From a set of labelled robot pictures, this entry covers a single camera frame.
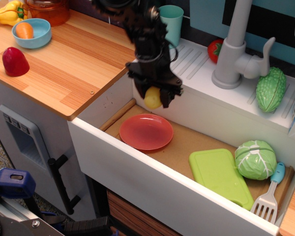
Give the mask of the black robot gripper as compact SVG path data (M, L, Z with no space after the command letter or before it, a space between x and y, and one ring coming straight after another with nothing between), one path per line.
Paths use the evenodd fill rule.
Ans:
M142 99L150 87L160 89L160 100L163 108L168 108L175 96L183 94L182 80L170 69L171 56L162 53L153 59L137 58L128 62L128 75L134 80L135 87Z

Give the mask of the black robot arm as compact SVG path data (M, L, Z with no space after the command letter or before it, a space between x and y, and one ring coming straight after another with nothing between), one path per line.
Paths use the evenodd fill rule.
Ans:
M170 69L171 42L166 39L166 24L160 19L156 0L93 0L92 5L102 15L123 25L135 46L136 62L126 64L141 98L150 87L160 90L160 101L168 108L175 96L180 96L182 80Z

